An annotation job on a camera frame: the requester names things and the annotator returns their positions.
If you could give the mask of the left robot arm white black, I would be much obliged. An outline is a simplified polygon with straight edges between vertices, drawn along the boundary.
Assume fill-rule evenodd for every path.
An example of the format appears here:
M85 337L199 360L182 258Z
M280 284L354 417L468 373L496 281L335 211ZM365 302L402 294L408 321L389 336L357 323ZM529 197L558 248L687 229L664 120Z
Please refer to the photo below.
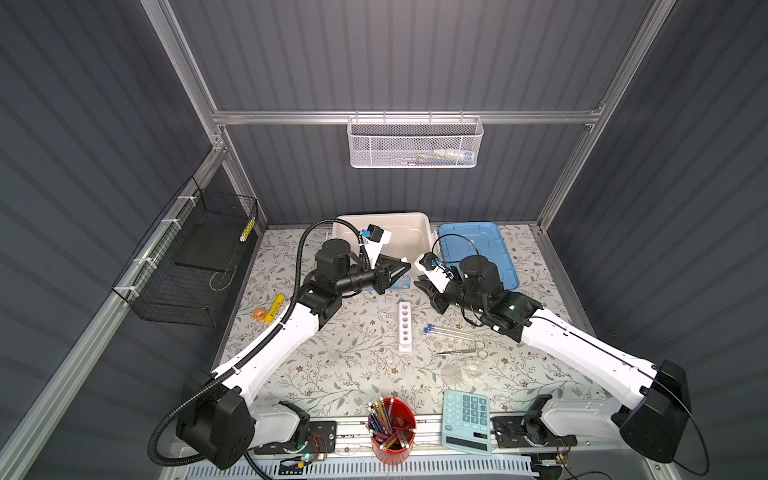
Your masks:
M366 288L384 294L410 269L408 261L383 254L390 231L375 224L360 230L347 220L334 221L349 229L355 241L325 241L308 273L297 264L293 294L282 314L229 361L189 378L185 400L150 434L147 455L154 464L179 467L207 460L225 470L255 447L303 440L307 415L287 402L255 406L260 390L328 323L343 300Z

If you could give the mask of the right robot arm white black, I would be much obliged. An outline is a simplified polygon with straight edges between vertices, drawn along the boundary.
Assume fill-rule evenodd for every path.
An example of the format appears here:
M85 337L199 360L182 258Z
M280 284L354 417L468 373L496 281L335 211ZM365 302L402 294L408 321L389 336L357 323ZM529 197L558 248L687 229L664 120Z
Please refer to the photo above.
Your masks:
M685 370L623 352L562 320L544 305L504 287L497 266L480 253L447 266L433 251L414 262L416 286L444 313L451 305L486 326L579 371L608 395L596 405L569 406L539 394L514 431L534 446L561 446L568 437L621 440L643 457L673 463L692 413Z

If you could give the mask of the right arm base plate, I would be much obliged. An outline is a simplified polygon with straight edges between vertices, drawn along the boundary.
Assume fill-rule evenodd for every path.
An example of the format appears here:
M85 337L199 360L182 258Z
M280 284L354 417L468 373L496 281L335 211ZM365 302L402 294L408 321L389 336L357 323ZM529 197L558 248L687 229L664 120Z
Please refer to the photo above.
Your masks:
M557 436L539 418L525 415L499 415L491 418L491 431L500 448L574 447L575 435Z

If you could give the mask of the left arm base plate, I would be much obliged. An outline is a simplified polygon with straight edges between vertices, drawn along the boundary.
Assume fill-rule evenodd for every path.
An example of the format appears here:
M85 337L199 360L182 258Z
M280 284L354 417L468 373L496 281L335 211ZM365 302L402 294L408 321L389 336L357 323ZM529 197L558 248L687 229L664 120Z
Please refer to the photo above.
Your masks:
M298 443L270 443L254 447L256 455L330 454L336 449L338 423L335 421L310 421L305 435Z

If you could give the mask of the clear test tube blue cap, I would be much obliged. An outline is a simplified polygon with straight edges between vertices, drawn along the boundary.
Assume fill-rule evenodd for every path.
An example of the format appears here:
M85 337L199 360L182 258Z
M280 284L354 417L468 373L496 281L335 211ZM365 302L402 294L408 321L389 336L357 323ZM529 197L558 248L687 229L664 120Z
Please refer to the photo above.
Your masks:
M461 326L445 327L445 326L439 326L439 325L434 325L434 324L427 324L427 326L424 328L424 331L425 332L427 332L427 331L435 331L435 332L443 331L443 332L455 332L455 333L466 334L469 331L471 331L471 329L468 330L468 329L462 328Z

